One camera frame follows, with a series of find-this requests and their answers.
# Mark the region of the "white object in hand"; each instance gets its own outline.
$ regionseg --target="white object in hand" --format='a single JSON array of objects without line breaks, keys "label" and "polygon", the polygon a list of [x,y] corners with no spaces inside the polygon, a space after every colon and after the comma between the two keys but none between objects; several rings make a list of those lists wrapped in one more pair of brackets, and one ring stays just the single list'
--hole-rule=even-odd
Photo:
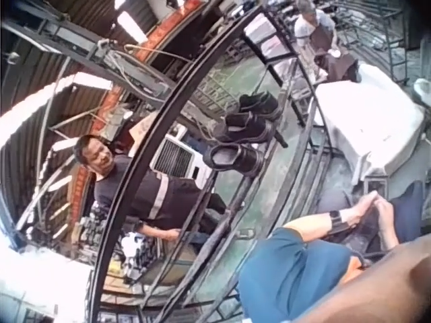
[{"label": "white object in hand", "polygon": [[328,50],[328,54],[332,55],[336,59],[338,59],[341,56],[341,52],[339,50],[332,49],[332,48],[330,50]]}]

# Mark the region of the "brown apron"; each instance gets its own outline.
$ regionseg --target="brown apron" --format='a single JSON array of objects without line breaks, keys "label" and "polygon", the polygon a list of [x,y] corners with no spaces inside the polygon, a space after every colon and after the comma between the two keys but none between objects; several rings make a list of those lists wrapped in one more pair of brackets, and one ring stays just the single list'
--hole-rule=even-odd
[{"label": "brown apron", "polygon": [[331,49],[333,33],[318,25],[310,35],[310,45],[315,51],[314,62],[328,73],[328,82],[356,81],[356,60],[345,48],[340,48],[341,56],[335,58],[328,54]]}]

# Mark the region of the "black watch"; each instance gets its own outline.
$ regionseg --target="black watch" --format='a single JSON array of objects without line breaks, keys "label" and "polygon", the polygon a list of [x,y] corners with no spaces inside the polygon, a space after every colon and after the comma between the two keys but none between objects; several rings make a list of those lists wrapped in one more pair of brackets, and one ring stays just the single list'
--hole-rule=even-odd
[{"label": "black watch", "polygon": [[339,211],[330,211],[329,216],[331,217],[332,229],[328,234],[337,234],[349,229],[349,225],[343,222]]}]

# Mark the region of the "reflective stripe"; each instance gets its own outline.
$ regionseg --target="reflective stripe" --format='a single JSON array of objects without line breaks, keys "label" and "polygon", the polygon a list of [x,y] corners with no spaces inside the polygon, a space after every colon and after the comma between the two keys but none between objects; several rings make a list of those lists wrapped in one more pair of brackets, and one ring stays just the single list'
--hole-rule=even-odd
[{"label": "reflective stripe", "polygon": [[166,197],[166,193],[168,192],[168,185],[169,185],[169,177],[165,174],[158,173],[160,175],[160,187],[159,191],[157,192],[156,199],[154,200],[153,207],[150,211],[150,215],[148,216],[149,220],[154,220],[157,217],[157,214],[160,212],[160,209],[162,208],[164,198]]}]

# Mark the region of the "white covered table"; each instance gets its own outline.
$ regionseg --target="white covered table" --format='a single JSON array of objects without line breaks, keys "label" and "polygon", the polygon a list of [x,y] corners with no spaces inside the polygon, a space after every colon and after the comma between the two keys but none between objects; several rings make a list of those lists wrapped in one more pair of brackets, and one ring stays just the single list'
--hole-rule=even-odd
[{"label": "white covered table", "polygon": [[[356,185],[378,170],[390,176],[411,156],[424,113],[380,69],[360,65],[361,83],[321,84],[316,95],[332,145],[341,150]],[[314,119],[322,124],[319,112]]]}]

